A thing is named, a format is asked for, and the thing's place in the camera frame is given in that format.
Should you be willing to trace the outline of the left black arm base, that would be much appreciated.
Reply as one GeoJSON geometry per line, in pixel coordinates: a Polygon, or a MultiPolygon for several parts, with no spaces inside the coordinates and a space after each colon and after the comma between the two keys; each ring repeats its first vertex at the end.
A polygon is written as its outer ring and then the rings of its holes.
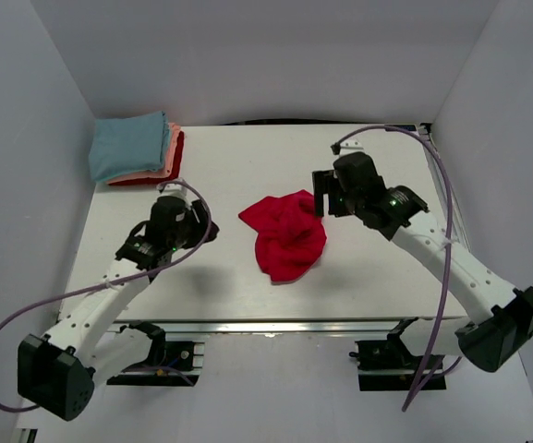
{"type": "Polygon", "coordinates": [[[151,347],[151,356],[131,364],[114,377],[108,386],[131,387],[195,387],[203,367],[205,342],[199,339],[178,339],[161,334],[158,326],[142,322],[149,331],[146,336],[163,337],[151,347]]]}

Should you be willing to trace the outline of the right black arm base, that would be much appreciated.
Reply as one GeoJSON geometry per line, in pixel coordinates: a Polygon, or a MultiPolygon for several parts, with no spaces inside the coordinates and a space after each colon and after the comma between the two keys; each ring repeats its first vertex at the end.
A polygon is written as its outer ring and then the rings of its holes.
{"type": "Polygon", "coordinates": [[[362,321],[350,330],[355,349],[349,358],[357,365],[361,392],[409,391],[422,356],[426,351],[433,322],[411,317],[399,321],[362,321]],[[422,337],[412,345],[403,341],[404,334],[423,323],[422,337]]]}

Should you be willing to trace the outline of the bright red t shirt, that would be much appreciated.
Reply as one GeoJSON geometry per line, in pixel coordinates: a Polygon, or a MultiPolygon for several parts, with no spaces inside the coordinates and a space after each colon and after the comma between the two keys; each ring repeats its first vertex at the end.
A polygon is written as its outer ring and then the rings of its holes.
{"type": "Polygon", "coordinates": [[[306,190],[263,198],[238,218],[257,233],[256,261],[274,284],[300,279],[320,259],[327,242],[314,196],[306,190]]]}

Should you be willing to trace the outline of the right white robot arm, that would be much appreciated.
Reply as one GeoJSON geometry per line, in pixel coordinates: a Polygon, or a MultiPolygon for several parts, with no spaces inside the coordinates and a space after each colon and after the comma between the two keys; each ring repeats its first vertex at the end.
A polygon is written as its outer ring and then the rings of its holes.
{"type": "Polygon", "coordinates": [[[406,186],[386,186],[369,155],[341,156],[312,183],[317,216],[356,216],[446,284],[467,320],[442,325],[442,341],[475,367],[496,372],[533,337],[533,287],[516,288],[450,241],[428,204],[406,186]]]}

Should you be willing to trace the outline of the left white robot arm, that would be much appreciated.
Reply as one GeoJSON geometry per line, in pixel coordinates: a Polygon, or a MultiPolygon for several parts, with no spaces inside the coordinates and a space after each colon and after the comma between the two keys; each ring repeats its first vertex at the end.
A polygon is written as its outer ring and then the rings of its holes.
{"type": "Polygon", "coordinates": [[[108,379],[131,366],[162,364],[167,356],[165,332],[149,321],[127,324],[110,341],[103,336],[158,274],[174,265],[175,252],[195,251],[217,234],[202,199],[188,201],[179,190],[159,196],[149,219],[138,223],[115,252],[101,289],[89,291],[42,336],[30,334],[20,343],[19,394],[71,421],[108,379]]]}

